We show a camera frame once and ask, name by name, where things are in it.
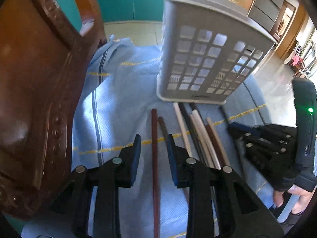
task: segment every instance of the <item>human hand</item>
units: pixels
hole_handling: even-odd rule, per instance
[[[315,190],[316,190],[316,187],[313,190],[313,192],[308,192],[294,184],[287,191],[290,194],[300,195],[299,200],[296,202],[295,206],[292,209],[292,213],[294,215],[299,214],[306,209],[311,198],[313,197]],[[284,192],[277,191],[277,190],[274,190],[273,192],[273,201],[277,207],[280,207],[283,205],[283,202],[284,202],[283,193]]]

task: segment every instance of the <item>basket base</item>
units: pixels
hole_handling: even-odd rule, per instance
[[[159,84],[160,84],[160,77],[159,74],[156,76],[156,95],[159,99],[165,102],[182,102],[182,103],[198,103],[198,104],[212,104],[212,105],[224,105],[227,100],[223,102],[219,101],[212,101],[212,100],[195,100],[195,99],[185,99],[185,98],[170,98],[170,97],[163,97],[159,94]]]

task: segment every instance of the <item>silver screw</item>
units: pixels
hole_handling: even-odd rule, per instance
[[[222,169],[227,174],[232,172],[232,168],[230,166],[224,166]]]
[[[196,159],[195,158],[187,158],[186,159],[186,163],[189,164],[189,165],[194,165],[196,164]]]
[[[85,167],[84,166],[77,166],[76,167],[76,172],[81,174],[85,171]]]
[[[119,157],[115,157],[113,160],[112,160],[112,163],[118,165],[118,164],[121,164],[122,163],[122,159],[119,158]]]

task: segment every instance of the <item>pink cloth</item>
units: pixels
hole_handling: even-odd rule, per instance
[[[293,66],[295,66],[296,64],[298,64],[300,57],[298,55],[294,55],[293,60],[294,60]]]

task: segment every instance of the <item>wooden chair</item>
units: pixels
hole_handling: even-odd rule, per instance
[[[71,171],[86,69],[106,41],[97,0],[75,0],[78,33],[55,0],[0,7],[0,210],[28,220]]]

